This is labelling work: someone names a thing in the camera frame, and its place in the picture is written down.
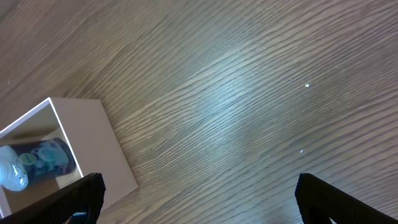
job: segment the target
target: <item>green circle on label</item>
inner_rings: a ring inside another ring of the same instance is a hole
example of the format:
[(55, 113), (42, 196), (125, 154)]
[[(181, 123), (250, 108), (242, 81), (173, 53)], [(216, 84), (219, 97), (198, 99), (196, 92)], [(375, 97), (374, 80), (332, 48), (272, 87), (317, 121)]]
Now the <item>green circle on label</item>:
[(19, 160), (25, 165), (32, 165), (36, 162), (36, 157), (32, 153), (23, 153), (19, 156)]

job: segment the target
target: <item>cardboard box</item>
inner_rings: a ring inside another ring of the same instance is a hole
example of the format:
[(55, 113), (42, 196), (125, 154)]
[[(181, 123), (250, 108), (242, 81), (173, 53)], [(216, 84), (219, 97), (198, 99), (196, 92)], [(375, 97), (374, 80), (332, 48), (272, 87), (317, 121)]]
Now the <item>cardboard box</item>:
[(0, 145), (58, 137), (72, 151), (76, 169), (68, 175), (12, 192), (0, 186), (4, 218), (90, 173), (103, 175), (103, 209), (138, 187), (100, 100), (47, 98), (0, 132)]

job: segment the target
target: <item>bottle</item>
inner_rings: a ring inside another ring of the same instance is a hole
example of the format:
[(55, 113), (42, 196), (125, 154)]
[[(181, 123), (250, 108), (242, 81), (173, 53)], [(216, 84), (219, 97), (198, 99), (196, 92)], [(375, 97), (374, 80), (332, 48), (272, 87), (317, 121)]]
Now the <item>bottle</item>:
[(12, 191), (69, 174), (75, 168), (72, 152), (59, 138), (0, 147), (0, 184)]

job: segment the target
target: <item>wooden table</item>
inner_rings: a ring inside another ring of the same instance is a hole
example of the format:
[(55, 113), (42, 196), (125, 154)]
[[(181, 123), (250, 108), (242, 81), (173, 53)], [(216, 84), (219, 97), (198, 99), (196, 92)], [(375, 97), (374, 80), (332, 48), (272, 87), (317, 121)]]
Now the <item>wooden table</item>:
[(397, 70), (398, 1), (0, 2), (0, 126), (104, 104), (140, 188), (99, 223), (301, 223), (302, 172), (398, 218)]

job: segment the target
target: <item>wood grain surface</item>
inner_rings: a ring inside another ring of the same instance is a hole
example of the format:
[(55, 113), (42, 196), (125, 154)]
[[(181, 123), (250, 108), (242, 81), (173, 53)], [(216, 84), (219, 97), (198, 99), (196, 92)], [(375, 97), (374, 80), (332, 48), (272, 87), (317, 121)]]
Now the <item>wood grain surface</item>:
[(140, 187), (99, 223), (301, 223), (302, 172), (398, 218), (397, 72), (398, 1), (0, 1), (1, 127), (104, 104)]

